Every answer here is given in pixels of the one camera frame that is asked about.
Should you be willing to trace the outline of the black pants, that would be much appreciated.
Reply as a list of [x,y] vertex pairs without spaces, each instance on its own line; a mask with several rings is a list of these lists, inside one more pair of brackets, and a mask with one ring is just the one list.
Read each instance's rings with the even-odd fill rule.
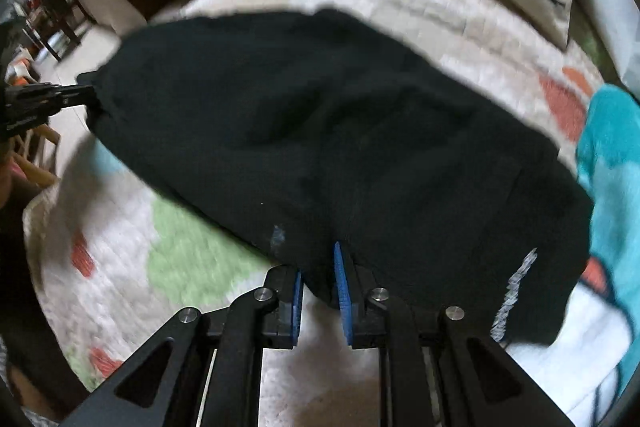
[[553,343],[591,200],[556,146],[343,12],[143,28],[93,72],[91,132],[140,179],[335,297],[341,249],[407,303]]

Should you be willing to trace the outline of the dark wooden chair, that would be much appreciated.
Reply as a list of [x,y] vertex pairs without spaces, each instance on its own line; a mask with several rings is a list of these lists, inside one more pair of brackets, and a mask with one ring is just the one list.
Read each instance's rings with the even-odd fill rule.
[[80,0],[25,0],[24,9],[29,35],[35,38],[37,46],[45,48],[57,62],[61,61],[62,57],[50,46],[51,37],[60,32],[70,44],[81,44],[79,36],[70,24],[76,11],[91,25],[98,23]]

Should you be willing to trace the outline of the patterned heart quilt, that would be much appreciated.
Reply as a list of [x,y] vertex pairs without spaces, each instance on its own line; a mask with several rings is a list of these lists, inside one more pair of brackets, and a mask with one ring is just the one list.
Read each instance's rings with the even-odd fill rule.
[[[541,37],[497,0],[193,0],[182,17],[337,9],[363,20],[548,135],[576,166],[586,107],[602,77],[587,54]],[[94,389],[185,306],[227,306],[268,262],[156,194],[96,142],[80,109],[52,120],[62,178],[24,214],[27,258],[67,363]],[[291,351],[262,370],[264,426],[373,426],[378,358],[345,345],[337,315],[306,296]]]

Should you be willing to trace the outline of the teal star towel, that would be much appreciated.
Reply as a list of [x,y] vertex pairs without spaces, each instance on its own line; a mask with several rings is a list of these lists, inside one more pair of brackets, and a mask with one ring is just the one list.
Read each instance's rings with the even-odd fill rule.
[[630,345],[617,364],[621,395],[639,365],[639,104],[607,84],[593,95],[576,150],[593,201],[584,280],[623,312]]

